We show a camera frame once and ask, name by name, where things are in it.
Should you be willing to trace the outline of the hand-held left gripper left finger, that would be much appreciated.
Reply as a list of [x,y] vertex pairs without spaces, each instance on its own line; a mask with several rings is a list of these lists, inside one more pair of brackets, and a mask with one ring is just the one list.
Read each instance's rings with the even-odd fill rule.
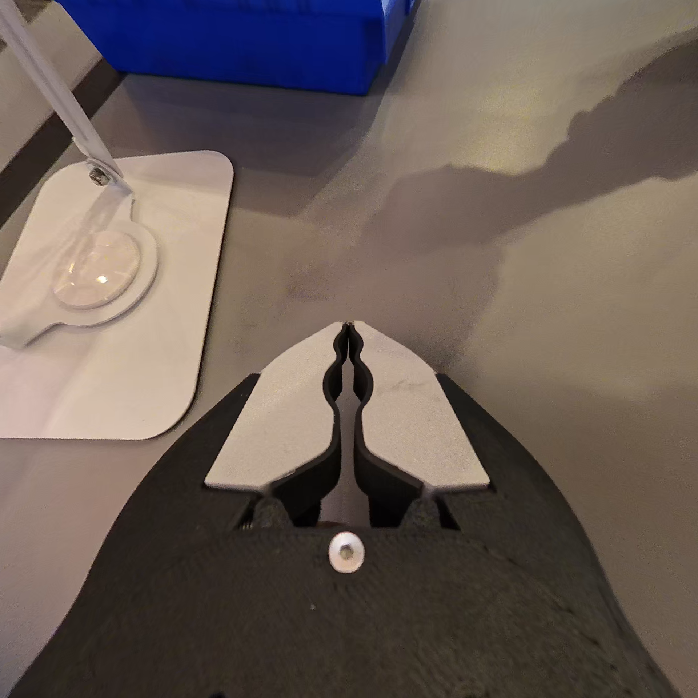
[[333,322],[286,349],[258,374],[205,486],[274,498],[296,526],[312,527],[341,474],[348,325]]

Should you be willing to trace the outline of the white document stand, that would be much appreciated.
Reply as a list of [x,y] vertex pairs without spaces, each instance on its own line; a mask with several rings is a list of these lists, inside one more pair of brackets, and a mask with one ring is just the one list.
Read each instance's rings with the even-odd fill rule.
[[1,36],[84,156],[43,182],[1,277],[1,438],[156,437],[196,392],[233,164],[115,159],[12,1]]

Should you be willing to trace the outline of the blue plastic bin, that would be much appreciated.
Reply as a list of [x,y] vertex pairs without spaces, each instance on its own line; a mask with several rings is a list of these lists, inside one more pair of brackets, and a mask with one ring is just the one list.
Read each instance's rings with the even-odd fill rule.
[[60,1],[118,71],[365,95],[416,1]]

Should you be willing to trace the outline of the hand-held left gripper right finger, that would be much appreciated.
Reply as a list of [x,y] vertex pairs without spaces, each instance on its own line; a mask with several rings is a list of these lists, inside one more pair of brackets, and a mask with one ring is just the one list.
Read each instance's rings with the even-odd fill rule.
[[491,480],[437,372],[363,321],[349,326],[354,478],[372,526],[397,527],[414,501],[482,492]]

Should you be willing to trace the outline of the grey desk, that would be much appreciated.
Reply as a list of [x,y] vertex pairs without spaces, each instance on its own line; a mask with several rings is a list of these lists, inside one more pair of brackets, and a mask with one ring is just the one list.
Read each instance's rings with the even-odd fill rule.
[[1,441],[1,696],[145,473],[249,373],[362,320],[546,469],[697,696],[697,2],[421,1],[365,97],[129,75],[117,156],[234,192],[197,394],[151,441]]

